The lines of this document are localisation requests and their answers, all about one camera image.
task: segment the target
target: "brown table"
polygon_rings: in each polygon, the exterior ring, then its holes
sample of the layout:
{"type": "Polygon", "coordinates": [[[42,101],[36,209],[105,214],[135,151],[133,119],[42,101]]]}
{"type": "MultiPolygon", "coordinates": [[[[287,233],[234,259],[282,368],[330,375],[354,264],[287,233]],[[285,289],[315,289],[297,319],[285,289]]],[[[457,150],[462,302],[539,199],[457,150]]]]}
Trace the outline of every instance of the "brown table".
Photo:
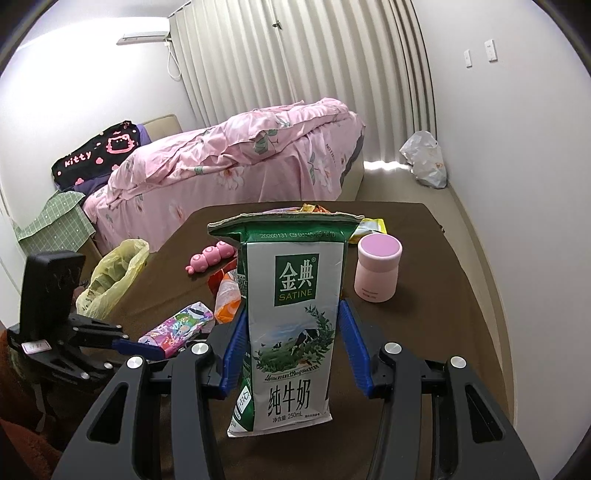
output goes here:
{"type": "MultiPolygon", "coordinates": [[[[204,274],[187,276],[189,258],[215,240],[209,222],[241,212],[259,212],[293,202],[254,203],[205,208],[192,214],[164,244],[109,316],[132,339],[194,301],[213,308],[215,300],[204,274]]],[[[508,411],[505,385],[480,307],[440,225],[422,204],[323,202],[341,211],[383,218],[388,232],[404,247],[396,295],[378,304],[361,300],[353,290],[356,247],[349,247],[344,295],[351,297],[361,318],[379,324],[388,340],[410,348],[420,358],[446,361],[464,357],[497,402],[508,411]]],[[[292,432],[229,439],[226,429],[235,397],[212,401],[211,412],[228,480],[365,479],[378,432],[382,402],[367,400],[355,387],[341,338],[337,337],[330,379],[333,421],[292,432]]],[[[430,469],[430,401],[423,405],[420,474],[430,469]]],[[[164,409],[164,416],[170,412],[164,409]]],[[[163,467],[170,464],[170,439],[164,439],[163,467]]]]}

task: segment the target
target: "floral bedding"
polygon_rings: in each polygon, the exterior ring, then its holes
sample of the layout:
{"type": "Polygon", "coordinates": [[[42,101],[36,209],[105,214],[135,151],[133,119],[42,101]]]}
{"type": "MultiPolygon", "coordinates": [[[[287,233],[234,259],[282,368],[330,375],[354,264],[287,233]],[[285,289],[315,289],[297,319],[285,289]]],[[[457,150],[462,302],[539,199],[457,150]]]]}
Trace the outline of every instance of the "floral bedding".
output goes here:
{"type": "Polygon", "coordinates": [[[257,109],[135,150],[84,203],[106,253],[142,238],[157,251],[210,205],[336,200],[365,126],[344,103],[257,109]]]}

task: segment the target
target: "white label sticker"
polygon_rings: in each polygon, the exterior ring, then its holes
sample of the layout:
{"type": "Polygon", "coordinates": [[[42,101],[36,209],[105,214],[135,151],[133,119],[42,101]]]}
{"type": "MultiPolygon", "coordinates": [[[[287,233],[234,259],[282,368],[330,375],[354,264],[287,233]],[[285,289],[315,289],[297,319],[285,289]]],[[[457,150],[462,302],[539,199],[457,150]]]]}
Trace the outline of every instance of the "white label sticker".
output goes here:
{"type": "Polygon", "coordinates": [[[32,353],[39,353],[45,352],[47,350],[51,350],[51,347],[47,340],[37,340],[35,342],[25,342],[21,344],[22,351],[24,351],[27,355],[31,355],[32,353]]]}
{"type": "Polygon", "coordinates": [[[251,398],[252,398],[251,393],[248,391],[248,387],[246,385],[244,385],[244,388],[240,392],[240,396],[238,397],[238,400],[236,401],[236,405],[238,406],[240,413],[244,413],[244,409],[246,408],[246,406],[250,402],[251,398]]]}

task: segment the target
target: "purple cloth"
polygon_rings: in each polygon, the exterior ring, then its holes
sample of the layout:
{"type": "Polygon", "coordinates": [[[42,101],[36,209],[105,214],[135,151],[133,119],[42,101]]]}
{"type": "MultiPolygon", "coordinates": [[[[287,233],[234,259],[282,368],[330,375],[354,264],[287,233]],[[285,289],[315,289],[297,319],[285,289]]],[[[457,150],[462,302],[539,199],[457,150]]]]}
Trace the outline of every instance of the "purple cloth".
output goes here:
{"type": "Polygon", "coordinates": [[[146,127],[144,127],[142,124],[137,124],[137,127],[139,130],[139,145],[143,146],[152,143],[146,127]]]}
{"type": "Polygon", "coordinates": [[[95,179],[86,180],[84,183],[80,183],[79,185],[74,185],[75,192],[82,192],[86,197],[89,197],[94,192],[96,192],[101,187],[107,185],[109,181],[109,177],[111,176],[110,173],[107,175],[102,175],[95,179]]]}

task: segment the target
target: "curtain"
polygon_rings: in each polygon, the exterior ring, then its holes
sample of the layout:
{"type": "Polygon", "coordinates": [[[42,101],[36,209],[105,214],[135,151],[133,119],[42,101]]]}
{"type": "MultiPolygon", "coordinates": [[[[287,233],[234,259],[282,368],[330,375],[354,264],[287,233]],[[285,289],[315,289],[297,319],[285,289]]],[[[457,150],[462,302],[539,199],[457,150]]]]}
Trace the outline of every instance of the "curtain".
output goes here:
{"type": "Polygon", "coordinates": [[[294,102],[271,12],[262,1],[193,0],[170,17],[170,34],[197,121],[294,102]]]}
{"type": "Polygon", "coordinates": [[[364,160],[393,160],[414,131],[436,135],[411,0],[193,0],[170,20],[204,125],[328,96],[366,123],[364,160]]]}

